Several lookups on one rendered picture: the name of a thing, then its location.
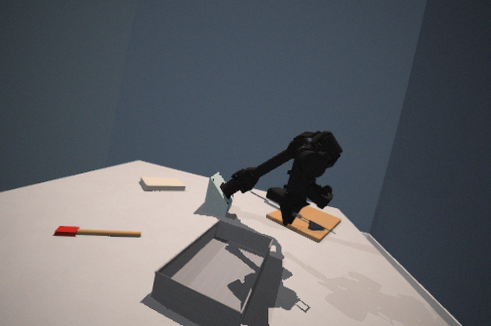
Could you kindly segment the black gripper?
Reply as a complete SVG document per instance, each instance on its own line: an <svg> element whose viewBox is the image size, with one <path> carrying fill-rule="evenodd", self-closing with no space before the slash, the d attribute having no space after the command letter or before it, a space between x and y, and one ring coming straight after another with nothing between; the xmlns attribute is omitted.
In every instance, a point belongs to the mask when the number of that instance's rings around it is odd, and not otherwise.
<svg viewBox="0 0 491 326"><path fill-rule="evenodd" d="M287 174L290 174L288 184L284 185L282 189L280 187L271 187L267 189L266 198L276 202L280 206L283 224L287 226L292 225L299 213L304 206L309 205L306 202L307 199L302 199L301 195L309 180L314 180L313 177L309 177L302 170L292 167L288 170ZM295 212L295 213L293 213ZM294 216L294 215L296 216Z"/></svg>

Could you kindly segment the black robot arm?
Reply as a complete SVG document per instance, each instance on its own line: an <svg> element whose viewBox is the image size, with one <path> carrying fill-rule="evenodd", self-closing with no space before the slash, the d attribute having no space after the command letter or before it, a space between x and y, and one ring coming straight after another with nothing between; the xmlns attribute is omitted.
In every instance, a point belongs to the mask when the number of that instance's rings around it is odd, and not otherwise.
<svg viewBox="0 0 491 326"><path fill-rule="evenodd" d="M312 138L309 142L308 138ZM316 177L323 175L326 168L332 167L343 149L332 132L305 132L293 139L288 148L280 154L257 167L241 169L232 175L232 179L222 183L220 188L229 200L238 191L246 193L254 188L260 177L294 159L293 166L302 170L314 180L309 180L302 192L301 198L313 201L319 208L324 209L333 199L332 187L317 185ZM304 198L303 198L304 197Z"/></svg>

